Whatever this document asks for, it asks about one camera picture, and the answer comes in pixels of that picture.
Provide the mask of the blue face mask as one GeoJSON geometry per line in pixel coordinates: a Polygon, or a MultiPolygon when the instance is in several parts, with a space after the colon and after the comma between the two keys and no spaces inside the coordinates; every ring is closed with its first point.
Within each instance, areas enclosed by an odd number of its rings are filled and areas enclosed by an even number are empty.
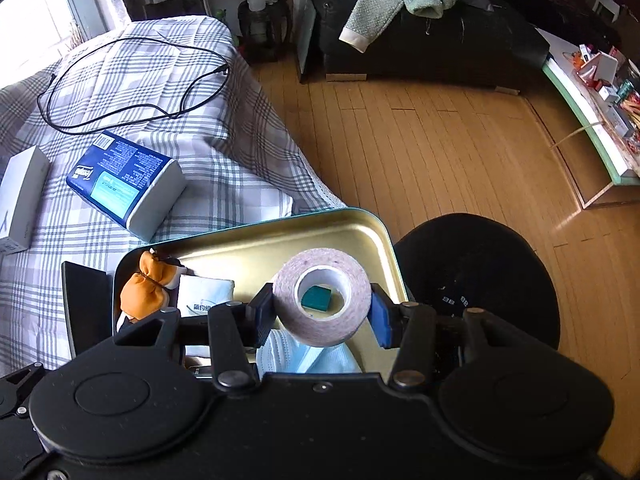
{"type": "Polygon", "coordinates": [[[259,376],[266,373],[352,374],[361,368],[346,344],[311,347],[301,344],[287,330],[272,330],[256,351],[259,376]]]}

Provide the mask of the green tape roll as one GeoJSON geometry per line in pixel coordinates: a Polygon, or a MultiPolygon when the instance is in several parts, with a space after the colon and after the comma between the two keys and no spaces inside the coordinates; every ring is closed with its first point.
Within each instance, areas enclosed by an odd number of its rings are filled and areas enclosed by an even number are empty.
{"type": "Polygon", "coordinates": [[[331,297],[331,289],[314,285],[303,293],[300,304],[306,309],[326,312],[331,305],[331,297]]]}

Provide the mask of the beige tape roll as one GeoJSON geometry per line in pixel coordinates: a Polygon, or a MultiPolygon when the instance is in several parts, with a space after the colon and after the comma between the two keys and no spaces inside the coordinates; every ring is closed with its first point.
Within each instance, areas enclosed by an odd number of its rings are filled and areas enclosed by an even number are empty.
{"type": "Polygon", "coordinates": [[[352,256],[314,248],[292,257],[272,284],[281,324],[311,347],[332,347],[355,335],[371,305],[366,271],[352,256]]]}

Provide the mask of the white tissue packet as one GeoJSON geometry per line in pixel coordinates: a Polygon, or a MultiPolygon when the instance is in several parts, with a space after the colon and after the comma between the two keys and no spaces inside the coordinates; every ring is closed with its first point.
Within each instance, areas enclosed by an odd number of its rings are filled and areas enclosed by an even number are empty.
{"type": "Polygon", "coordinates": [[[206,315],[208,310],[233,299],[234,281],[182,274],[177,308],[182,318],[206,315]]]}

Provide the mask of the black round stool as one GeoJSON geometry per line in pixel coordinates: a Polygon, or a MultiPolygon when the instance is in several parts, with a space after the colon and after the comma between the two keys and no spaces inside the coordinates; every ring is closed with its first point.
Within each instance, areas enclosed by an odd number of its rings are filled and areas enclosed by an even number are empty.
{"type": "Polygon", "coordinates": [[[444,214],[417,226],[394,245],[408,291],[440,315],[489,311],[556,349],[561,338],[558,297],[528,241],[477,214],[444,214]]]}

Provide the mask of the black triangular case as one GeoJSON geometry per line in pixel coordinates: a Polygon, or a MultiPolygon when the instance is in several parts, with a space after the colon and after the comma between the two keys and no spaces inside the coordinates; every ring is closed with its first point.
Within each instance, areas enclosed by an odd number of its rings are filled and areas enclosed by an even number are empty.
{"type": "Polygon", "coordinates": [[[63,261],[62,292],[73,359],[113,335],[111,278],[103,271],[63,261]]]}

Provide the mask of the blue Tempo tissue pack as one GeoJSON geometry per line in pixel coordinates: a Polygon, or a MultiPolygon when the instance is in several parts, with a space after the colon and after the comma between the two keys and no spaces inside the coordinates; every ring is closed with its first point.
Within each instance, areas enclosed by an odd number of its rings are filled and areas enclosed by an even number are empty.
{"type": "Polygon", "coordinates": [[[140,240],[152,240],[186,189],[178,162],[105,130],[66,176],[85,202],[140,240]]]}

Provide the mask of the white Y500 box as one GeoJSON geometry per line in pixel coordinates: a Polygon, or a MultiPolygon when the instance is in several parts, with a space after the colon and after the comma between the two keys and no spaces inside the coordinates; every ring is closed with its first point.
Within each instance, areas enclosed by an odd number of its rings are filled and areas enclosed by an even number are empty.
{"type": "Polygon", "coordinates": [[[38,146],[11,157],[1,181],[1,255],[27,250],[50,162],[38,146]]]}

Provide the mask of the plaid bed cover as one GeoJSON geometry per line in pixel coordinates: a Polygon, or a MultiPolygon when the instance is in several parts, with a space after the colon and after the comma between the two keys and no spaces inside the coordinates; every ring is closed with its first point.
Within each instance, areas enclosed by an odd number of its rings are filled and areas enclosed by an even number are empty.
{"type": "Polygon", "coordinates": [[[204,15],[133,22],[1,91],[1,156],[47,157],[28,248],[1,259],[1,369],[70,358],[61,266],[340,206],[204,15]]]}

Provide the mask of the black cabinet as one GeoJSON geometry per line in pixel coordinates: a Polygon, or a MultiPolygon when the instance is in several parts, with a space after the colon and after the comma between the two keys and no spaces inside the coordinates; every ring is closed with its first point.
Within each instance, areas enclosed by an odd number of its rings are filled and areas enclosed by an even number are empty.
{"type": "Polygon", "coordinates": [[[490,0],[458,0],[438,20],[402,9],[363,53],[340,39],[357,0],[310,0],[314,46],[334,76],[416,78],[522,90],[541,70],[548,41],[490,0]]]}

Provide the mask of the cluttered green edged table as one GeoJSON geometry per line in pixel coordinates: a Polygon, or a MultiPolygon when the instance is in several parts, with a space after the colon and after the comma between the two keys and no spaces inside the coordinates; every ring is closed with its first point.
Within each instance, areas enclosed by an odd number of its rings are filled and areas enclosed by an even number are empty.
{"type": "Polygon", "coordinates": [[[626,143],[627,139],[622,136],[622,126],[626,126],[626,122],[612,103],[602,100],[599,92],[587,87],[578,76],[572,64],[572,55],[580,53],[580,49],[551,32],[541,28],[536,28],[536,31],[549,45],[547,61],[544,62],[542,71],[580,123],[577,130],[555,142],[552,150],[557,150],[561,143],[570,140],[572,136],[585,133],[610,177],[610,182],[600,191],[586,197],[572,176],[580,206],[588,209],[625,203],[624,198],[612,202],[606,202],[604,198],[613,188],[639,186],[639,156],[631,151],[626,143]]]}

